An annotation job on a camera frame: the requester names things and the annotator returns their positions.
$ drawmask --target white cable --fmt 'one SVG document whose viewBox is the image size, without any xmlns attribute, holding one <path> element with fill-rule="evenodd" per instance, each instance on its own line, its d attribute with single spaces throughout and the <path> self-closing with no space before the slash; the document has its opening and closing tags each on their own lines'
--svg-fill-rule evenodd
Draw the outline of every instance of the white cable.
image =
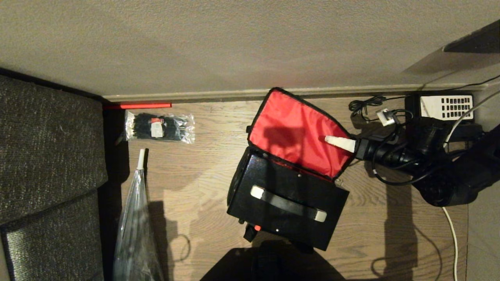
<svg viewBox="0 0 500 281">
<path fill-rule="evenodd" d="M 444 148 L 446 148 L 446 145 L 448 145 L 448 141 L 450 140 L 450 138 L 452 137 L 453 135 L 453 132 L 455 131 L 455 129 L 458 127 L 458 125 L 460 124 L 460 122 L 467 116 L 469 115 L 470 113 L 474 112 L 476 109 L 478 109 L 480 106 L 482 106 L 487 100 L 493 98 L 494 96 L 500 94 L 500 90 L 492 93 L 491 95 L 489 95 L 487 98 L 481 100 L 480 102 L 478 102 L 476 105 L 474 105 L 471 109 L 469 109 L 467 112 L 465 112 L 464 114 L 462 114 L 462 116 L 460 116 L 460 118 L 458 118 L 455 123 L 453 124 L 453 127 L 451 128 L 451 131 L 449 132 L 448 136 L 446 137 L 446 140 L 444 141 L 444 144 L 442 145 Z"/>
<path fill-rule="evenodd" d="M 455 234 L 455 228 L 453 227 L 453 222 L 452 222 L 452 219 L 450 218 L 450 215 L 448 214 L 448 211 L 446 210 L 445 207 L 442 207 L 442 210 L 444 211 L 444 214 L 446 215 L 446 218 L 448 219 L 449 228 L 451 228 L 451 234 L 453 235 L 453 243 L 455 245 L 455 260 L 453 262 L 453 278 L 455 281 L 458 281 L 457 264 L 459 263 L 459 244 L 457 242 L 457 234 Z"/>
</svg>

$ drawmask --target power adapter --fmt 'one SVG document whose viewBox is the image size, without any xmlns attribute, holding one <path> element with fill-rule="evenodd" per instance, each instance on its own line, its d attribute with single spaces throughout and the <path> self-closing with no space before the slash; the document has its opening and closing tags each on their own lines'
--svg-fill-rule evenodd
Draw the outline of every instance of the power adapter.
<svg viewBox="0 0 500 281">
<path fill-rule="evenodd" d="M 443 121 L 455 121 L 474 106 L 473 95 L 468 92 L 415 93 L 404 99 L 404 107 L 418 117 L 431 117 Z M 468 114 L 464 121 L 473 121 L 474 112 Z"/>
</svg>

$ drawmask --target cable tie bag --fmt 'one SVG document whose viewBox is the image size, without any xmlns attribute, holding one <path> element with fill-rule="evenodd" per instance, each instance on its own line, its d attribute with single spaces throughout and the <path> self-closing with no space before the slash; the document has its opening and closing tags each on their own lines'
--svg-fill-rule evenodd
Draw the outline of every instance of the cable tie bag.
<svg viewBox="0 0 500 281">
<path fill-rule="evenodd" d="M 145 149 L 139 152 L 126 204 L 120 216 L 114 252 L 114 281 L 163 281 L 148 211 Z"/>
<path fill-rule="evenodd" d="M 150 139 L 167 142 L 195 142 L 195 117 L 187 115 L 125 114 L 125 140 Z"/>
</svg>

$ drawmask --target case lid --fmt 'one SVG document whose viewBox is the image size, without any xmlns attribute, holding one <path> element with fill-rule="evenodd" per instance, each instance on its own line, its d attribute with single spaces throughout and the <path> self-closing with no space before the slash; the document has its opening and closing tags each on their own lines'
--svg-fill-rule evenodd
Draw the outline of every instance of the case lid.
<svg viewBox="0 0 500 281">
<path fill-rule="evenodd" d="M 352 138 L 328 113 L 290 92 L 272 88 L 253 120 L 248 143 L 297 168 L 333 180 L 354 156 L 326 143 L 325 136 Z"/>
</svg>

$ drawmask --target case handle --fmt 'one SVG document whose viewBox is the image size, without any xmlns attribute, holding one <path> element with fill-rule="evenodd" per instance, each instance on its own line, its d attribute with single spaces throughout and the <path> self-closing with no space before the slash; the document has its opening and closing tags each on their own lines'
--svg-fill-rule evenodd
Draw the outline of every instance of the case handle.
<svg viewBox="0 0 500 281">
<path fill-rule="evenodd" d="M 323 223 L 327 218 L 327 213 L 323 210 L 301 205 L 279 195 L 273 194 L 264 188 L 254 185 L 250 189 L 250 195 L 266 203 L 290 212 L 298 216 L 304 216 L 311 220 Z"/>
</svg>

